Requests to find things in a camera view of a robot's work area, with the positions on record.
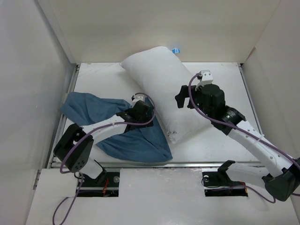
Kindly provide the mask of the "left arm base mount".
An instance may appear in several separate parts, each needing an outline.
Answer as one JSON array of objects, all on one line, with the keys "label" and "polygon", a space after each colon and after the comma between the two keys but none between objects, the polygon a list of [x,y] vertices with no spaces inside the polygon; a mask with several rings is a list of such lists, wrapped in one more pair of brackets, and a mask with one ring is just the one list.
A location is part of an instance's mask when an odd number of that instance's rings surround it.
[{"label": "left arm base mount", "polygon": [[78,197],[118,197],[120,172],[106,172],[100,183],[84,174]]}]

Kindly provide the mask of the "white pillow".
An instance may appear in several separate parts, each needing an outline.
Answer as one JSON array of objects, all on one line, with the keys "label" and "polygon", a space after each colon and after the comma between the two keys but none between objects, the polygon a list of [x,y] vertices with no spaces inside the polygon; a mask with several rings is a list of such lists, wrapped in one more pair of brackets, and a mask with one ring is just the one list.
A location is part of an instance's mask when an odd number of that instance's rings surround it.
[{"label": "white pillow", "polygon": [[172,143],[209,124],[196,110],[178,108],[175,96],[193,75],[167,47],[135,53],[120,65],[153,99]]}]

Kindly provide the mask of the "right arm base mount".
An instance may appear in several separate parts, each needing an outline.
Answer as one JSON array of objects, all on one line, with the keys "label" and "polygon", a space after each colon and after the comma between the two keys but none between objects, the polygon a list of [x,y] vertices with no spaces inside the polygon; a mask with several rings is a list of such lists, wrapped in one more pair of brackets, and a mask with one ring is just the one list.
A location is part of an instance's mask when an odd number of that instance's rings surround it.
[{"label": "right arm base mount", "polygon": [[206,197],[248,197],[244,182],[232,181],[222,172],[202,171],[201,183]]}]

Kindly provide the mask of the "blue pillowcase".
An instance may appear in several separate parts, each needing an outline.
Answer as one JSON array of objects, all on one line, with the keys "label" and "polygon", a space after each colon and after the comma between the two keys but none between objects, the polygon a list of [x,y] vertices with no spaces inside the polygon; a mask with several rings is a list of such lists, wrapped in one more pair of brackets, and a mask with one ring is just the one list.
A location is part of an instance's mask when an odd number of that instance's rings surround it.
[{"label": "blue pillowcase", "polygon": [[[106,120],[130,107],[130,103],[123,99],[71,92],[60,111],[72,122],[84,126]],[[173,158],[157,119],[153,120],[152,127],[135,129],[98,142],[96,151],[116,159],[142,163],[162,163]]]}]

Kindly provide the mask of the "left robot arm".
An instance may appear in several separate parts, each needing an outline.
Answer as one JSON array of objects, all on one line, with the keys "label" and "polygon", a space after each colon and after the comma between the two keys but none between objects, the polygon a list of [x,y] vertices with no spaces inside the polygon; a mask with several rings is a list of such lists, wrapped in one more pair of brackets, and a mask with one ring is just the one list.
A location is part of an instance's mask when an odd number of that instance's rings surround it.
[{"label": "left robot arm", "polygon": [[54,155],[66,167],[66,173],[80,173],[100,186],[104,183],[106,170],[90,157],[92,147],[114,135],[121,135],[139,128],[153,126],[154,107],[144,100],[134,100],[134,105],[112,117],[86,126],[70,125],[54,147]]}]

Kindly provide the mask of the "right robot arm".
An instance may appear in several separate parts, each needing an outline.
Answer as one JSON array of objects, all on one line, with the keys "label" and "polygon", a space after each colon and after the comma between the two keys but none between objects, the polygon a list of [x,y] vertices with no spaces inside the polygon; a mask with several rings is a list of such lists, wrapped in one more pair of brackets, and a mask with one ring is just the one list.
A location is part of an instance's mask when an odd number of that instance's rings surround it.
[{"label": "right robot arm", "polygon": [[225,103],[224,92],[215,84],[201,87],[183,85],[175,96],[178,108],[189,98],[188,108],[209,119],[213,127],[232,138],[262,164],[263,168],[243,166],[227,160],[215,173],[219,187],[233,189],[243,182],[265,188],[279,201],[286,201],[300,185],[300,160],[286,153],[259,134],[238,110]]}]

